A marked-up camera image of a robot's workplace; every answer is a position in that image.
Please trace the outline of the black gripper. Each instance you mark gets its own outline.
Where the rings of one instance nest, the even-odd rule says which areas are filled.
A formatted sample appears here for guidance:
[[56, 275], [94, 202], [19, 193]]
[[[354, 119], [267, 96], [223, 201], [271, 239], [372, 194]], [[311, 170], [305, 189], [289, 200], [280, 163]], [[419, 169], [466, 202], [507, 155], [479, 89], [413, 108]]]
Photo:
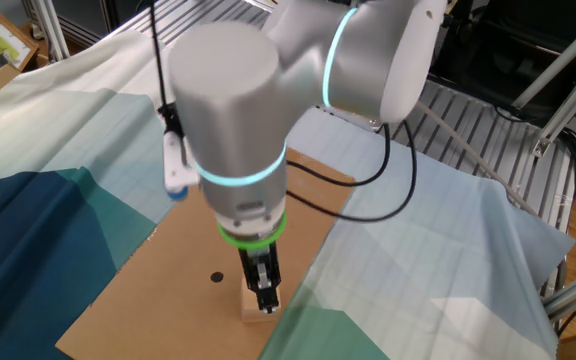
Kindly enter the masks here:
[[258, 250], [240, 250], [248, 289], [255, 292], [258, 307], [265, 314], [279, 308], [277, 288], [281, 283], [279, 260], [275, 244]]

